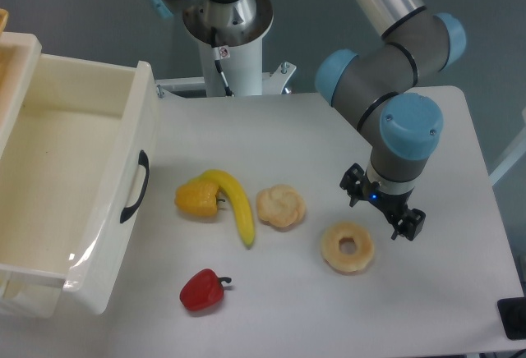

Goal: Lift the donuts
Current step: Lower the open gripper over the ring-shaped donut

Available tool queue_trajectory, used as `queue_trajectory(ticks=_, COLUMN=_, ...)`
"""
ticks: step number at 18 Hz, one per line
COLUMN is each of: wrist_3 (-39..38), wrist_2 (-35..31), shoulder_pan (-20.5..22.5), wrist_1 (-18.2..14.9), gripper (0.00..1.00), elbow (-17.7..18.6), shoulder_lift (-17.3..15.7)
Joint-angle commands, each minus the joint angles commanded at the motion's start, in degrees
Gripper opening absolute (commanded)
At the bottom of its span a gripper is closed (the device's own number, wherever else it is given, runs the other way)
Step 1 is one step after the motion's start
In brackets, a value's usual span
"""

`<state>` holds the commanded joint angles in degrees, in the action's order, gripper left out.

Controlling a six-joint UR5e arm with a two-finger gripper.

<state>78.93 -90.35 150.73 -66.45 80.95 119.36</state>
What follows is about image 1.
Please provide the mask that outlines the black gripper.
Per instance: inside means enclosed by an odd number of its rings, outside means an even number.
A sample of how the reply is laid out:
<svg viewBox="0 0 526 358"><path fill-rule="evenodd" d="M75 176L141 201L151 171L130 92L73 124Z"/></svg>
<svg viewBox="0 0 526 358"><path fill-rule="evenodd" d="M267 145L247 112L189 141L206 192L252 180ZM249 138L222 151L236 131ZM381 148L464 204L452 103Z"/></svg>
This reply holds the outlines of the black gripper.
<svg viewBox="0 0 526 358"><path fill-rule="evenodd" d="M357 163L344 173L339 187L347 193L350 207L365 200L377 208L388 223L394 223L394 232L391 235L393 241L399 236L413 241L422 231L426 214L420 209L408 209L410 190L403 194L387 194L381 191L378 182L370 182Z"/></svg>

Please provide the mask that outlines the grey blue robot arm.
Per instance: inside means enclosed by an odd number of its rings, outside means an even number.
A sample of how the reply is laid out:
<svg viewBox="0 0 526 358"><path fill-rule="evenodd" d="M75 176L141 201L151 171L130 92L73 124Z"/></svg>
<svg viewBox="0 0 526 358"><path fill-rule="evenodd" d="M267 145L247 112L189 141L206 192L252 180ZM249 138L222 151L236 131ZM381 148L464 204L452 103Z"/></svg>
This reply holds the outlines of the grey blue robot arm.
<svg viewBox="0 0 526 358"><path fill-rule="evenodd" d="M159 14L181 13L199 44L205 92L210 97L261 95L263 37L274 13L270 0L151 0ZM383 213L396 236L414 239L425 213L408 199L443 127L441 110L413 88L457 61L466 47L461 23L432 15L422 0L357 0L383 45L360 57L342 49L316 72L315 87L371 146L366 168L353 165L340 185L352 203Z"/></svg>

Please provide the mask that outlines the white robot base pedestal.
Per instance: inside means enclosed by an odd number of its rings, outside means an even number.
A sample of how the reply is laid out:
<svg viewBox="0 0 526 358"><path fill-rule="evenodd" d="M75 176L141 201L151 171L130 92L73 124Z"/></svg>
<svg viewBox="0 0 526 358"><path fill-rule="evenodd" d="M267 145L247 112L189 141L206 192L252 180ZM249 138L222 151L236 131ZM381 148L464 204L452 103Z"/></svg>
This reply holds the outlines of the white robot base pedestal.
<svg viewBox="0 0 526 358"><path fill-rule="evenodd" d="M281 62L263 71L263 39L274 19L270 0L205 0L182 13L187 33L196 41L201 77L157 80L159 95L203 90L208 97L288 94L297 70Z"/></svg>

